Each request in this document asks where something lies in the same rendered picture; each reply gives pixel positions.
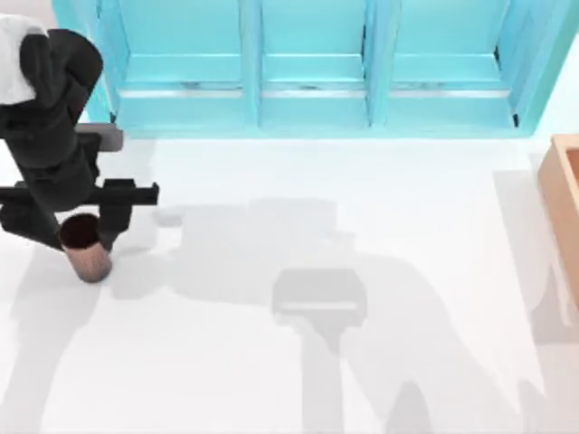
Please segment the brown cup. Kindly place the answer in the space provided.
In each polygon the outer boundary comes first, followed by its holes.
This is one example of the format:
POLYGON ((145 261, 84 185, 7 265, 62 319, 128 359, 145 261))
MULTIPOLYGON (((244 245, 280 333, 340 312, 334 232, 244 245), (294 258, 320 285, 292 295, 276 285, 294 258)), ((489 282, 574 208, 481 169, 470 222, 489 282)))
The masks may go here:
POLYGON ((112 270, 112 262, 99 235, 99 218, 78 213, 63 221, 59 238, 62 249, 80 280, 96 284, 112 270))

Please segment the light blue rack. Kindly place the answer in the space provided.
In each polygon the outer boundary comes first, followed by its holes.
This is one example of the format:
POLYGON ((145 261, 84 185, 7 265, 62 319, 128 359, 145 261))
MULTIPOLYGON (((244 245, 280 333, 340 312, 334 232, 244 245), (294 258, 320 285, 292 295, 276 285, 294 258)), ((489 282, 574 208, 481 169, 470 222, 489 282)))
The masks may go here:
POLYGON ((528 137, 579 0, 52 0, 131 137, 528 137))

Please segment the shallow salmon box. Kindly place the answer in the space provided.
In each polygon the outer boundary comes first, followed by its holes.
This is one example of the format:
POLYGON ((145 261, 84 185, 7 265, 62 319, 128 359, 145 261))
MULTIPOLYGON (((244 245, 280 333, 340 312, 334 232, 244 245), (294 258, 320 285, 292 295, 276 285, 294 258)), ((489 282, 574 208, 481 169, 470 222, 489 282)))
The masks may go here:
POLYGON ((579 311, 579 134, 551 136, 537 181, 566 284, 579 311))

